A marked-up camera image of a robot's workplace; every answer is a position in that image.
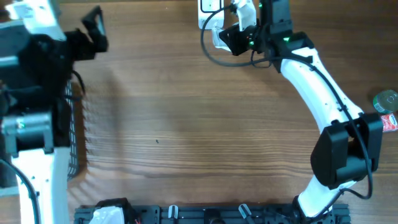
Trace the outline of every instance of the brown wood grain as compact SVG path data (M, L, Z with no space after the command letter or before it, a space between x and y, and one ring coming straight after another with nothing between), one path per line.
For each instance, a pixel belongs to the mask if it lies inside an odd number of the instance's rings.
M61 5L62 27L81 27L95 5ZM78 133L87 152L68 184L71 219L78 206L114 197L136 205L285 203L306 187L319 131L281 74L211 63L200 48L196 1L101 7L109 52L76 64L87 87ZM378 90L398 86L397 8L395 1L290 3L295 30L308 34L339 86L368 112ZM353 223L398 222L397 144L396 133L384 135L371 200L341 198ZM365 181L354 189L365 193ZM18 208L17 197L0 199L0 223L18 223Z

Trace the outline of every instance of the white power strip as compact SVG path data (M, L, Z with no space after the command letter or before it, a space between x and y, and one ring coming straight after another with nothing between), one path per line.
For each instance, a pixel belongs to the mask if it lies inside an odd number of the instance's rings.
M202 29L207 18L214 11L224 7L223 0L198 0L198 25ZM207 23L205 29L212 29L213 27L224 26L224 11L217 13Z

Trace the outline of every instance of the small red package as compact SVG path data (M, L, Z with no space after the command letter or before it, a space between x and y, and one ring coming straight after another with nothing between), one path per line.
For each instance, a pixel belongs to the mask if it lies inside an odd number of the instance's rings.
M398 123L394 114L382 115L381 121L383 122L383 132L398 130Z

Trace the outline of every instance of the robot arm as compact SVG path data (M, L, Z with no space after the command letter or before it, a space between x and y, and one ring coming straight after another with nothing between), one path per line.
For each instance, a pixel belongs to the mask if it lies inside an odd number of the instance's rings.
M5 37L0 39L1 134L38 205L32 208L28 186L18 177L21 223L69 223L72 124L65 89L75 61L94 59L108 49L102 11L98 6L82 19L90 40L78 29L61 30L60 13L51 0L16 1L6 9L14 20L0 24Z
M239 24L225 30L214 27L213 43L236 56L247 50L264 53L265 59L257 62L272 61L312 112L321 132L311 155L314 176L294 200L300 214L300 218L294 217L295 221L312 222L330 211L342 192L352 192L349 187L376 171L382 123L378 115L364 114L342 92L322 65L307 35L293 33L289 0L260 0L260 23L252 26L241 24L244 18L252 17L248 15L252 12L240 10L245 7L251 8L252 2L233 1L229 9L236 13ZM370 188L364 198L369 198L371 191Z

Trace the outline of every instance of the wooden table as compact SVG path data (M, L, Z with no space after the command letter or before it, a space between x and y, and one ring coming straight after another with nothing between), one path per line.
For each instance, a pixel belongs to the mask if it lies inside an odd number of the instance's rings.
M81 27L79 18L95 5L62 4L63 28ZM109 52L76 63L87 96L77 111L84 158L68 185L71 217L78 206L107 198L135 205L287 203L306 187L319 130L281 74L211 63L199 44L196 1L101 7ZM339 86L367 112L377 91L398 86L397 9L387 0L291 1L295 30L308 34ZM226 20L235 21L229 14ZM372 199L341 197L353 223L398 222L398 138L383 138ZM365 194L366 181L354 189ZM0 199L0 211L0 223L18 223L18 198Z

